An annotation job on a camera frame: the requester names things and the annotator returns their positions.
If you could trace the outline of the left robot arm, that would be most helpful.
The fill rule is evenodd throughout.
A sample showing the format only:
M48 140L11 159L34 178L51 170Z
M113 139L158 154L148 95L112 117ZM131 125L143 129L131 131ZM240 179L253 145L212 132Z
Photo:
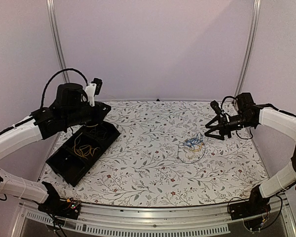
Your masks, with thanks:
M100 124L111 109L95 101L102 84L98 78L87 82L86 86L77 83L61 84L49 107L44 106L45 97L42 96L39 109L0 132L0 160L31 143L65 132L72 126ZM44 205L52 214L60 214L64 209L64 202L50 183L32 182L2 169L0 194L32 200Z

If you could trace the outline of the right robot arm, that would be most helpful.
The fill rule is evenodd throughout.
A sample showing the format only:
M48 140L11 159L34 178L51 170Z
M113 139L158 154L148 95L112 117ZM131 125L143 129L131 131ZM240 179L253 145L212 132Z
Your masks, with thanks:
M216 115L205 125L205 136L224 140L231 138L234 131L257 128L259 125L271 132L271 135L257 142L261 154L270 155L264 161L271 177L251 190L245 205L249 215L256 215L272 196L296 184L296 115L270 103L257 104L249 92L229 98L235 102L237 113L229 115L223 103L212 101L210 106Z

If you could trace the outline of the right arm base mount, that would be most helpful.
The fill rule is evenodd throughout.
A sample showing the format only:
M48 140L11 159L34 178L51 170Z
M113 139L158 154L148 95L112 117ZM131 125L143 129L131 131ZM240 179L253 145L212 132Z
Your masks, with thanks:
M243 201L227 205L227 211L232 220L243 219L267 213L271 210L269 199L263 198L258 202Z

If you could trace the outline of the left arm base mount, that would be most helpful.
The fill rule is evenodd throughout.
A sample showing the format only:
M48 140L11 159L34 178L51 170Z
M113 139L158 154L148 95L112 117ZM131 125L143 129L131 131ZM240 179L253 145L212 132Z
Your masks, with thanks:
M38 210L50 215L77 220L81 210L81 201L69 199L50 199L38 204Z

